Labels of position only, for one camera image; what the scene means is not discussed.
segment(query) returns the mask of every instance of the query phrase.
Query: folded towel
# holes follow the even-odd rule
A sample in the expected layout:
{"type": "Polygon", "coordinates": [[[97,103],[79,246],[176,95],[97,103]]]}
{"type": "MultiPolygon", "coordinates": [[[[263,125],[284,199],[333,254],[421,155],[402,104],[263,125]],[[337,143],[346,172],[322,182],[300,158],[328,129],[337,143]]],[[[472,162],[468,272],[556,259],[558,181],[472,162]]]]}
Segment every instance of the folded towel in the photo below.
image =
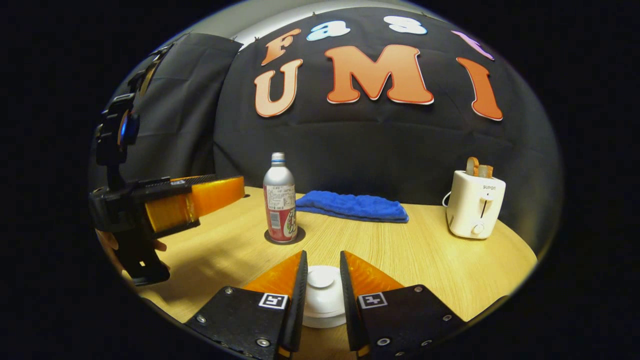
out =
{"type": "Polygon", "coordinates": [[[296,200],[296,211],[361,221],[409,221],[409,215],[398,201],[389,201],[378,196],[339,195],[315,190],[296,200]]]}

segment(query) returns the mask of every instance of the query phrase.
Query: bottle label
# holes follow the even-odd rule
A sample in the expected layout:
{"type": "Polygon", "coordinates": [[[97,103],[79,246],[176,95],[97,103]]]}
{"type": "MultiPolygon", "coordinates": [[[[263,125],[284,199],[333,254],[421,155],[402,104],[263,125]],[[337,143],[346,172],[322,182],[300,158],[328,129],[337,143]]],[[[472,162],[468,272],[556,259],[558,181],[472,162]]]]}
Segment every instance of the bottle label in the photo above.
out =
{"type": "Polygon", "coordinates": [[[264,185],[269,235],[274,241],[291,241],[298,233],[294,185],[264,185]]]}

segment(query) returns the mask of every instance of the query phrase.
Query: aluminum bottle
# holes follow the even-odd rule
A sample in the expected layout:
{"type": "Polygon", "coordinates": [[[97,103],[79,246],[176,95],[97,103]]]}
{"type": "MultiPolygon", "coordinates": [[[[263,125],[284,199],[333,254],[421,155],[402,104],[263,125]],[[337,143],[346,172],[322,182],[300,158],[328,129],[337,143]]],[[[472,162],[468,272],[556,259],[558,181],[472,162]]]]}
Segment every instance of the aluminum bottle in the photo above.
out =
{"type": "Polygon", "coordinates": [[[262,188],[271,239],[282,243],[295,240],[298,235],[295,182],[285,166],[283,152],[271,155],[271,168],[264,175],[262,188]]]}

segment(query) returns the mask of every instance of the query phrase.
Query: wooden table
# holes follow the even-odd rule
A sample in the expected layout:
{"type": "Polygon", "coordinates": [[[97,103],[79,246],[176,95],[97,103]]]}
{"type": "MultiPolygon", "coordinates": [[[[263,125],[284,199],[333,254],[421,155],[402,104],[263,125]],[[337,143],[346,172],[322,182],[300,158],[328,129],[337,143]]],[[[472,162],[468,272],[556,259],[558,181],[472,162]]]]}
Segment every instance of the wooden table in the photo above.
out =
{"type": "MultiPolygon", "coordinates": [[[[529,246],[502,222],[485,240],[449,232],[443,206],[403,204],[407,224],[361,222],[299,211],[307,235],[290,245],[264,239],[267,229],[261,188],[249,197],[200,218],[201,225],[163,238],[158,252],[171,267],[166,282],[136,288],[180,322],[186,322],[223,286],[243,287],[282,260],[307,251],[308,265],[340,267],[346,250],[405,286],[423,284],[467,321],[510,294],[536,265],[529,246]]],[[[296,359],[349,359],[346,325],[303,327],[296,359]]]]}

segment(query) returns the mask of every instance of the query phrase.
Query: toaster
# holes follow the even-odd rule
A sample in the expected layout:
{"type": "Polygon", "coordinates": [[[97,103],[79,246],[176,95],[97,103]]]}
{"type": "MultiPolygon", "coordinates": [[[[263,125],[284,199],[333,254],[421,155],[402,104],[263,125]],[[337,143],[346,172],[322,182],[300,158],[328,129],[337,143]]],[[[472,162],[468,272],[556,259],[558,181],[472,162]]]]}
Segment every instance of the toaster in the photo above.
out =
{"type": "Polygon", "coordinates": [[[495,177],[453,174],[451,195],[446,209],[451,232],[463,238],[486,239],[498,221],[506,183],[495,177]]]}

